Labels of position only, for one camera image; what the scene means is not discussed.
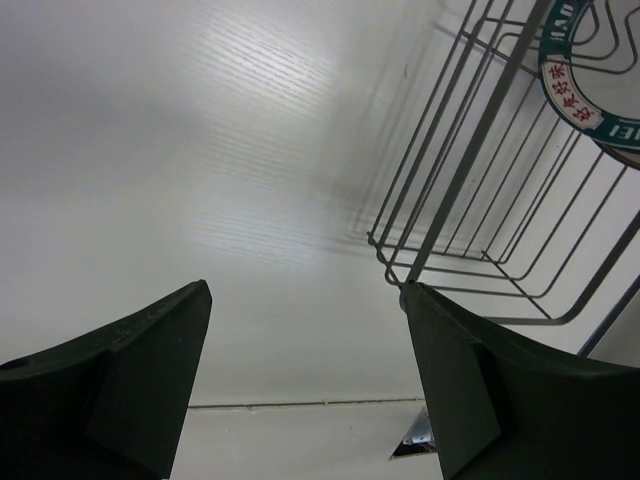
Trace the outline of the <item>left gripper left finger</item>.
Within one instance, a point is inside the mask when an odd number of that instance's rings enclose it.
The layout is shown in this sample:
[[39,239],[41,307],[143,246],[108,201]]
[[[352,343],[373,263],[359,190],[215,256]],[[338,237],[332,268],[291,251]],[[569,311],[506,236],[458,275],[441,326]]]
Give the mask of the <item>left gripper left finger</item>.
[[2,364],[2,478],[169,478],[211,307],[198,280]]

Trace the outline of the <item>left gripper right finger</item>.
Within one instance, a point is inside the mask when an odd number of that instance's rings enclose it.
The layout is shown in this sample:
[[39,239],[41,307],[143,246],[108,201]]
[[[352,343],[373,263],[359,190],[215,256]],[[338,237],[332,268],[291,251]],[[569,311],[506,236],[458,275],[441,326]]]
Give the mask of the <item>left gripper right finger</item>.
[[558,350],[410,282],[404,310],[447,479],[635,479],[639,372]]

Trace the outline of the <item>blue rimmed plate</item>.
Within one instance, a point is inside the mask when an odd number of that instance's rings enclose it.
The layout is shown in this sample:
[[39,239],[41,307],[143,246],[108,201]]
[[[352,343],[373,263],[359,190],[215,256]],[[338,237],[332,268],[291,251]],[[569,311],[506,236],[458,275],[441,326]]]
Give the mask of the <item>blue rimmed plate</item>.
[[538,39],[540,82],[559,117],[639,168],[639,3],[555,1]]

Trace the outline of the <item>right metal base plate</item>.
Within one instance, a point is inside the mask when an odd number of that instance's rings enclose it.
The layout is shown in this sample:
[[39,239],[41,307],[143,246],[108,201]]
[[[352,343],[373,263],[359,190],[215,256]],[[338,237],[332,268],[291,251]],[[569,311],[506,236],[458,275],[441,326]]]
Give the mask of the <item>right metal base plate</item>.
[[436,453],[437,447],[430,416],[422,408],[390,456],[390,460]]

